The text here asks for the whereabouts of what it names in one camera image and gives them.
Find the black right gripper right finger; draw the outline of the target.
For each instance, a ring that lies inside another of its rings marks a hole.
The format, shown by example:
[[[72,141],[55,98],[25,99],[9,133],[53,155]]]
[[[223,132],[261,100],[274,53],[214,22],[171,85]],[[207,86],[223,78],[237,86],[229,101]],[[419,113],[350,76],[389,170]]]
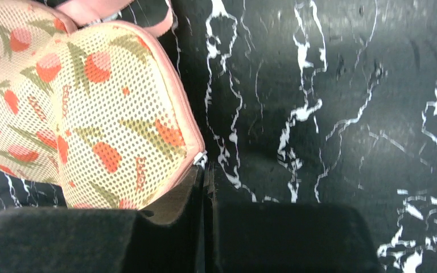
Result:
[[[206,272],[382,272],[368,225],[340,204],[244,202],[204,172]]]

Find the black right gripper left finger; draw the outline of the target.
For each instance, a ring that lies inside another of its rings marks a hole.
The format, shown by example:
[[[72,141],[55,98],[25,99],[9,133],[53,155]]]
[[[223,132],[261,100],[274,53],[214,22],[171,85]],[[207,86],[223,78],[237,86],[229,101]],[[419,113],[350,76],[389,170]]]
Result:
[[[194,272],[203,169],[142,210],[0,212],[0,272]]]

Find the floral mesh laundry bag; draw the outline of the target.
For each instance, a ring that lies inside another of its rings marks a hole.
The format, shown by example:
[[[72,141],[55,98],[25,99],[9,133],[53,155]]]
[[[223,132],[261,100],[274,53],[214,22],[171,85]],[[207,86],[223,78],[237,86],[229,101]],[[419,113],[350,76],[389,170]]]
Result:
[[[158,37],[104,22],[127,1],[0,1],[0,171],[71,208],[142,209],[204,166],[203,137]]]

